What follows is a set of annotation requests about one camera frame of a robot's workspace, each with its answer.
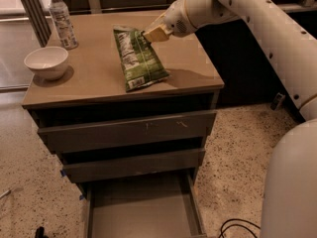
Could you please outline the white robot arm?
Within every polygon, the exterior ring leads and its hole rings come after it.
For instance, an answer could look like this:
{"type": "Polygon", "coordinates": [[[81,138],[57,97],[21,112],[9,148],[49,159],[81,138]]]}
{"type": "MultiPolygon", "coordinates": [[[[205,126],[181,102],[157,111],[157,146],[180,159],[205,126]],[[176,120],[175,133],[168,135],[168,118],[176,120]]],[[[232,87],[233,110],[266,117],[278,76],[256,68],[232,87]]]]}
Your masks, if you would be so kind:
{"type": "Polygon", "coordinates": [[[243,20],[305,122],[270,157],[260,238],[317,238],[317,40],[271,0],[176,0],[144,31],[149,42],[243,20]]]}

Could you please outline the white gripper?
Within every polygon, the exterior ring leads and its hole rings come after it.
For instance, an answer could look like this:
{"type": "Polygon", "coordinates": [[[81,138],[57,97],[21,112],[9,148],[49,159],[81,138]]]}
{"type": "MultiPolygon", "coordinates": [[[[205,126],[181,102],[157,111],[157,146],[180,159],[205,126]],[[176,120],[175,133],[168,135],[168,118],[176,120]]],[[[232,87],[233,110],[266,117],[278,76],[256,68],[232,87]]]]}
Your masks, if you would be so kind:
{"type": "Polygon", "coordinates": [[[189,19],[186,2],[187,0],[174,1],[165,13],[144,29],[143,36],[148,42],[165,42],[171,34],[182,38],[196,31],[189,19]]]}

